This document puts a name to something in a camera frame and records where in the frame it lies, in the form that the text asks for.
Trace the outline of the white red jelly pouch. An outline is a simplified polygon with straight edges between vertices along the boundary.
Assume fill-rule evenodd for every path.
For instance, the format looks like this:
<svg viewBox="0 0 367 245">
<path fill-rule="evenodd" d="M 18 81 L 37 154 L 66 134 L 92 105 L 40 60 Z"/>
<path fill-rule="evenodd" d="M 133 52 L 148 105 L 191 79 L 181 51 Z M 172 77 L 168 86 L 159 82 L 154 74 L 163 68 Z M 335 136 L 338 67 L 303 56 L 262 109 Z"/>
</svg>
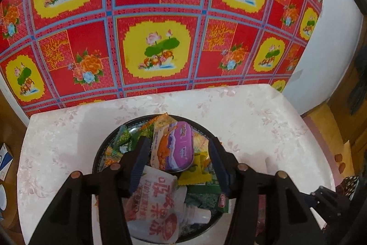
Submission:
<svg viewBox="0 0 367 245">
<path fill-rule="evenodd" d="M 137 190 L 124 202 L 125 219 L 132 237 L 155 244 L 175 243 L 182 228 L 207 224 L 211 211 L 185 203 L 186 186 L 177 177 L 145 166 Z"/>
</svg>

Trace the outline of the purple tin candy box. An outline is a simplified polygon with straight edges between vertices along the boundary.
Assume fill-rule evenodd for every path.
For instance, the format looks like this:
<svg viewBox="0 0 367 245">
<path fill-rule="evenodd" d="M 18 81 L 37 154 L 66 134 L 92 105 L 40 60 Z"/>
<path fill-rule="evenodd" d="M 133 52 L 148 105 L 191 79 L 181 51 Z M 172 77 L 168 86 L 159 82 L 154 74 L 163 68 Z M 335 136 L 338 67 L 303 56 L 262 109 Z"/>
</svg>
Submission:
<svg viewBox="0 0 367 245">
<path fill-rule="evenodd" d="M 188 122 L 154 127 L 151 167 L 169 173 L 182 172 L 192 165 L 193 158 L 193 129 Z"/>
</svg>

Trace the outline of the green snack packet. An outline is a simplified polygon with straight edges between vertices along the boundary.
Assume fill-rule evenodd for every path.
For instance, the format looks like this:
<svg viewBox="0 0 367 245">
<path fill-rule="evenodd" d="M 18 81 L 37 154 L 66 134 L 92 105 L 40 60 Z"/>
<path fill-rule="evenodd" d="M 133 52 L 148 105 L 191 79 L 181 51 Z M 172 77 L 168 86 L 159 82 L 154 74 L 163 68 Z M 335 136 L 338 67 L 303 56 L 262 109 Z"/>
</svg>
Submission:
<svg viewBox="0 0 367 245">
<path fill-rule="evenodd" d="M 185 203 L 206 210 L 230 212 L 229 199 L 218 185 L 188 185 Z"/>
</svg>

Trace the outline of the blue white small box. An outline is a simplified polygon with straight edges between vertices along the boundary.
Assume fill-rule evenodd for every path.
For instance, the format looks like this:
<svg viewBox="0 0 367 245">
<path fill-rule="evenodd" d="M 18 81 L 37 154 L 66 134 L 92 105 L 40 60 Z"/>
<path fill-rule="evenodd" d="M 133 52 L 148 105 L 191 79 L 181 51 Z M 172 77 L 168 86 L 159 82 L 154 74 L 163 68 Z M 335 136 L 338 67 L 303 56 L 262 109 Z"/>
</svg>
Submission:
<svg viewBox="0 0 367 245">
<path fill-rule="evenodd" d="M 0 180 L 4 181 L 9 167 L 13 161 L 13 155 L 6 143 L 3 143 L 0 150 Z"/>
</svg>

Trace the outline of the white floral tablecloth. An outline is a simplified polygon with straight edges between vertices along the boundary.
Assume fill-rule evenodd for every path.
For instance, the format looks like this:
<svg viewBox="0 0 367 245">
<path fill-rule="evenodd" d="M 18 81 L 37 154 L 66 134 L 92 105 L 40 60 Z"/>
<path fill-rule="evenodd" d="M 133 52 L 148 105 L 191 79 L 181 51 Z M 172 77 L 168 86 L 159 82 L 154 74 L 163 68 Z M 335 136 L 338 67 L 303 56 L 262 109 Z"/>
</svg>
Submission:
<svg viewBox="0 0 367 245">
<path fill-rule="evenodd" d="M 17 204 L 25 242 L 72 171 L 92 171 L 106 137 L 149 114 L 195 121 L 217 136 L 238 161 L 257 172 L 287 172 L 310 193 L 335 188 L 328 161 L 288 100 L 268 84 L 207 88 L 103 101 L 35 114 L 25 133 L 17 171 Z"/>
</svg>

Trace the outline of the yellow snack packet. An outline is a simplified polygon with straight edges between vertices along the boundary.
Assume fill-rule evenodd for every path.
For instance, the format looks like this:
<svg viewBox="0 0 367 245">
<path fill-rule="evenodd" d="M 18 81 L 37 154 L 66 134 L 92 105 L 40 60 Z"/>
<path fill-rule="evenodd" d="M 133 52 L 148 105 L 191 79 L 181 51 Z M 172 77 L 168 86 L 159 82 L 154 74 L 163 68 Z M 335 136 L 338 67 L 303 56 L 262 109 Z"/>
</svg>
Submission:
<svg viewBox="0 0 367 245">
<path fill-rule="evenodd" d="M 210 163 L 208 152 L 195 153 L 192 165 L 180 174 L 178 185 L 199 185 L 210 182 L 212 180 L 212 174 L 208 170 Z"/>
</svg>

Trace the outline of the dark patterned serving plate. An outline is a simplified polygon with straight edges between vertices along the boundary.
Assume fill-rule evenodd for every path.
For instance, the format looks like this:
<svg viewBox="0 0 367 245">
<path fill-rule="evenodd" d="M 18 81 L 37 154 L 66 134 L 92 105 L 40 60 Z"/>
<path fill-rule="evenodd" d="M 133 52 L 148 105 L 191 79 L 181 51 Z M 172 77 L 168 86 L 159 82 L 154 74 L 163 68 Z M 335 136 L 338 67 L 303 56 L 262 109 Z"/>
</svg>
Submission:
<svg viewBox="0 0 367 245">
<path fill-rule="evenodd" d="M 148 123 L 150 120 L 152 120 L 154 117 L 156 117 L 157 114 L 150 114 L 147 116 L 141 116 L 138 118 L 134 118 L 128 122 L 125 122 L 123 125 L 127 127 L 127 130 L 133 134 L 137 132 L 138 129 L 140 129 L 143 125 Z M 176 116 L 173 115 L 173 118 L 178 121 L 185 121 L 188 122 L 192 127 L 193 130 L 197 133 L 199 133 L 201 136 L 206 137 L 207 139 L 211 139 L 215 137 L 208 129 L 203 127 L 202 125 L 196 123 L 195 121 L 189 120 L 187 118 L 184 118 L 182 116 Z M 98 152 L 96 153 L 93 167 L 92 167 L 92 173 L 96 174 L 101 172 L 105 168 L 105 152 L 108 148 L 108 146 L 111 146 L 115 136 L 118 134 L 120 127 L 117 127 L 114 131 L 112 131 L 106 139 L 102 142 L 101 146 L 98 149 Z M 208 205 L 209 210 L 211 211 L 211 219 L 208 224 L 204 225 L 191 225 L 187 229 L 184 228 L 183 232 L 180 233 L 178 240 L 176 241 L 177 244 L 191 241 L 195 239 L 196 237 L 199 237 L 200 235 L 206 233 L 209 229 L 214 227 L 217 222 L 222 218 L 223 212 L 218 211 L 215 209 L 215 206 L 217 203 L 211 203 Z"/>
</svg>

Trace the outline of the brown wooden cabinet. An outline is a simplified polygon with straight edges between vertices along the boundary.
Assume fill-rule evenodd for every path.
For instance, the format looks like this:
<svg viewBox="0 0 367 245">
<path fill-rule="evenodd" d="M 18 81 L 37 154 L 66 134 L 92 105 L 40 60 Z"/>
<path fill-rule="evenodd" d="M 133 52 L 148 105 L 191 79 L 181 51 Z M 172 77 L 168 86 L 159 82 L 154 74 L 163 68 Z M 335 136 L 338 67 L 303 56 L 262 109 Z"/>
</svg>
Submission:
<svg viewBox="0 0 367 245">
<path fill-rule="evenodd" d="M 25 244 L 17 205 L 17 171 L 25 132 L 26 126 L 1 93 L 1 146 L 5 143 L 13 156 L 5 180 L 1 181 L 7 196 L 7 207 L 1 225 L 14 244 Z"/>
</svg>

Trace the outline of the red floral wall cloth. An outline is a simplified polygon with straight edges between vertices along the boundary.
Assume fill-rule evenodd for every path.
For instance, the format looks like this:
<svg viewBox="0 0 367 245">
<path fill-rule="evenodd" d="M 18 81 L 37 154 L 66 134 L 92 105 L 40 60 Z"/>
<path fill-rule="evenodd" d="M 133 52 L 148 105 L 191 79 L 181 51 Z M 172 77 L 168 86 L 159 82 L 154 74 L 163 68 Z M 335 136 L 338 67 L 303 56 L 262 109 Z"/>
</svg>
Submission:
<svg viewBox="0 0 367 245">
<path fill-rule="evenodd" d="M 1 75 L 25 113 L 214 86 L 282 91 L 323 0 L 2 0 Z"/>
</svg>

